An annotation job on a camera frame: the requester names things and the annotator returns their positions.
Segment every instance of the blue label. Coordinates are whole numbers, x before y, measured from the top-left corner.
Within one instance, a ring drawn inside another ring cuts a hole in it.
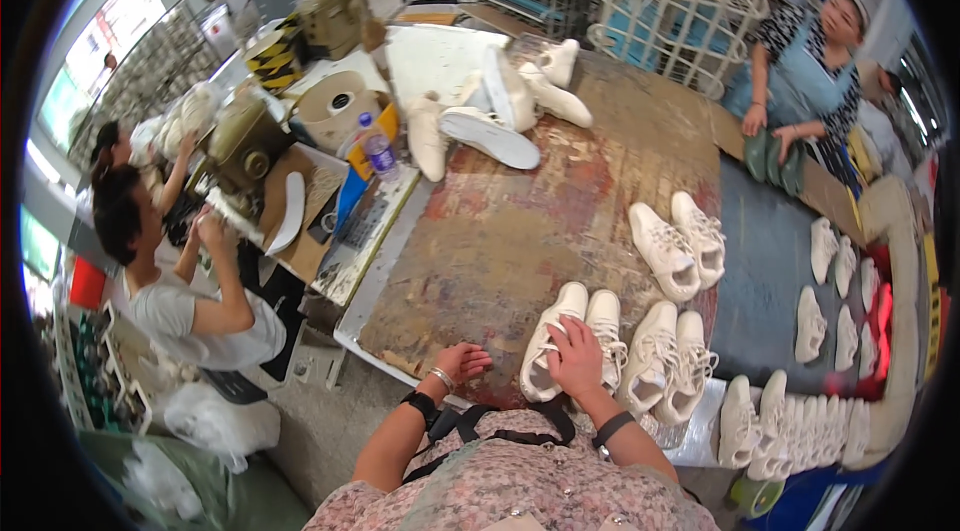
[[[371,153],[367,156],[369,163],[373,165],[373,170],[377,173],[385,173],[394,168],[397,159],[394,158],[394,149],[389,145],[380,153]]]

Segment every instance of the blue apron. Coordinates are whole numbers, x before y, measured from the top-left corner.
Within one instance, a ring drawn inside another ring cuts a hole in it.
[[[768,69],[767,127],[770,129],[824,118],[840,108],[844,95],[853,82],[853,71],[856,65],[853,58],[844,65],[840,74],[834,79],[824,70],[817,58],[810,54],[807,49],[807,39],[810,36],[812,23],[813,17],[808,14],[793,41],[783,49]],[[751,62],[748,59],[733,74],[726,93],[720,101],[725,109],[740,119],[747,114],[754,101],[750,67]],[[813,145],[817,143],[815,139],[809,139],[807,142]],[[854,193],[859,193],[845,143],[846,140],[840,142],[841,153],[835,156],[846,168],[846,177],[849,178],[839,177],[839,179],[848,185],[852,181]],[[817,147],[822,150],[826,146],[820,144]],[[821,150],[814,150],[815,156],[821,161],[821,165],[830,169],[831,167],[823,162],[824,156],[816,153]]]

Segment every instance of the worn wooden table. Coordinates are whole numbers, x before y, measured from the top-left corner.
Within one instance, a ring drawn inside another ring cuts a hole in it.
[[[539,41],[510,46],[518,65]],[[541,312],[568,281],[608,288],[621,301],[629,342],[664,298],[631,239],[627,209],[646,202],[669,220],[674,191],[719,214],[719,153],[712,118],[720,106],[666,79],[582,51],[572,90],[593,112],[592,129],[553,116],[530,132],[542,153],[515,171],[461,147],[434,188],[359,336],[359,347],[421,378],[437,352],[483,345],[493,371],[471,382],[472,402],[517,407],[524,351]],[[716,289],[689,305],[713,328]]]

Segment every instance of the patterned shirt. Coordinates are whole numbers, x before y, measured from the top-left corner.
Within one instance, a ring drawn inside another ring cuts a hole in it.
[[[557,433],[533,410],[487,413],[476,425],[480,437],[498,429]],[[717,528],[710,512],[661,472],[605,462],[583,433],[563,447],[506,440],[464,446],[454,432],[414,458],[407,473],[458,449],[431,474],[390,493],[366,481],[347,483],[320,504],[303,530],[481,531],[521,514],[549,531],[596,529],[610,516],[638,529]]]
[[[793,5],[785,5],[782,8],[775,9],[760,22],[756,30],[756,38],[767,48],[770,53],[770,62],[774,63],[777,58],[784,53],[786,47],[797,37],[797,32],[804,24],[805,11],[803,8]],[[820,17],[815,16],[810,25],[810,33],[806,39],[807,51],[817,59],[823,71],[832,79],[840,76],[844,66],[839,68],[828,68],[824,64],[824,45],[826,39],[824,36],[824,27],[820,24]],[[820,141],[826,141],[834,146],[842,145],[847,141],[847,135],[850,129],[853,129],[857,123],[857,112],[860,106],[860,75],[855,66],[850,71],[851,79],[849,87],[844,94],[843,103],[823,117],[823,129],[826,130],[826,137]]]

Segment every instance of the black hair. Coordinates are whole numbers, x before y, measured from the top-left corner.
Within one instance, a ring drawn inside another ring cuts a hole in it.
[[[856,28],[860,31],[860,37],[863,38],[867,35],[867,21],[864,20],[864,13],[860,9],[860,3],[857,0],[846,0],[853,5],[853,9],[856,11]]]
[[[130,242],[142,232],[140,206],[134,190],[140,172],[129,164],[114,166],[110,148],[102,148],[90,178],[93,189],[93,229],[103,251],[123,266],[134,261],[137,252]]]
[[[115,120],[104,124],[97,132],[97,142],[93,144],[93,153],[90,154],[90,165],[96,165],[100,159],[100,152],[110,150],[120,141],[120,123]]]
[[[890,72],[885,68],[883,69],[883,72],[885,72],[887,74],[887,77],[890,79],[890,87],[893,89],[894,95],[900,93],[901,90],[904,88],[904,82],[901,81],[900,76]]]

